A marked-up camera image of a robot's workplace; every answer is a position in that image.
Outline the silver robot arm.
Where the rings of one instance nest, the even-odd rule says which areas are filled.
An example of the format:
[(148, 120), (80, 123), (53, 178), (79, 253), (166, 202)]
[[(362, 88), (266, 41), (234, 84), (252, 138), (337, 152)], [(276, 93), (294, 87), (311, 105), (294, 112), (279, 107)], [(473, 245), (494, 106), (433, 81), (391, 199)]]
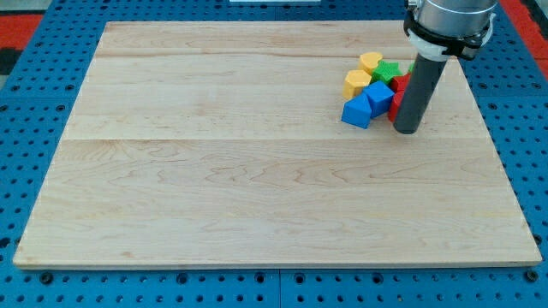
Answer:
[(473, 60), (493, 34), (497, 0), (406, 0), (403, 29), (418, 54), (433, 62)]

